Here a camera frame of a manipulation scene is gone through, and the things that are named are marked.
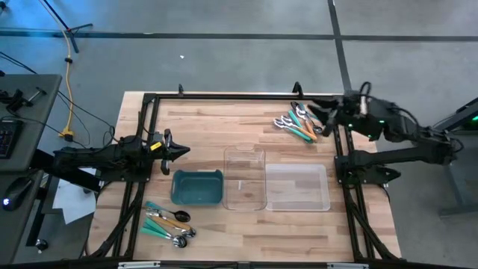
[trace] computer mouse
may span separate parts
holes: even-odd
[[[15,179],[15,181],[8,186],[1,200],[3,209],[13,211],[20,207],[32,183],[33,180],[26,176]]]

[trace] clear plastic container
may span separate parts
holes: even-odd
[[[322,164],[268,164],[267,210],[330,209],[326,168]]]
[[[267,205],[265,156],[254,146],[230,146],[224,151],[223,205],[230,210],[262,210]]]

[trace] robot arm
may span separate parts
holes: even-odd
[[[168,162],[175,161],[189,152],[190,148],[173,142],[171,131],[164,131],[164,140],[153,141],[151,146],[143,145],[143,140],[130,135],[119,139],[117,144],[103,148],[76,149],[65,147],[54,151],[53,167],[56,170],[71,170],[78,167],[94,167],[102,172],[122,170],[135,173],[142,170],[150,161],[161,161],[161,172],[170,173]]]
[[[415,147],[378,153],[355,150],[338,158],[336,166],[339,170],[376,171],[377,168],[383,169],[383,164],[407,161],[446,165],[456,159],[456,153],[463,147],[459,140],[449,137],[445,131],[420,126],[407,110],[393,102],[370,96],[370,88],[370,82],[365,82],[360,91],[350,91],[333,100],[314,100],[316,105],[309,105],[308,108],[324,125],[323,135],[329,136],[334,127],[342,125],[368,136],[370,141],[378,140],[383,134],[390,142],[409,140]]]

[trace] orange handle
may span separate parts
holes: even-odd
[[[314,129],[312,128],[310,122],[305,121],[305,126],[307,126],[308,131],[315,136]]]
[[[184,224],[182,222],[179,222],[177,220],[170,219],[170,218],[165,217],[165,216],[163,216],[163,220],[165,220],[167,222],[170,222],[173,225],[175,225],[176,227],[181,228],[181,229],[185,229],[185,230],[190,230],[191,229],[191,226],[189,226],[187,224]]]
[[[170,223],[169,221],[163,219],[162,217],[157,217],[157,216],[149,216],[152,220],[154,220],[157,224],[162,224],[171,228],[174,228],[174,225]]]
[[[313,141],[317,141],[317,137],[315,136],[315,134],[311,134],[302,128],[297,128],[297,129],[301,131],[302,133],[304,133],[304,135],[307,135],[308,137],[310,137]]]

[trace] white paper sheet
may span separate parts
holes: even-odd
[[[96,172],[96,169],[93,168],[81,169],[92,175]],[[53,200],[53,208],[63,209],[63,218],[68,224],[95,211],[95,194],[93,192],[86,194],[83,192],[83,188],[60,179]]]

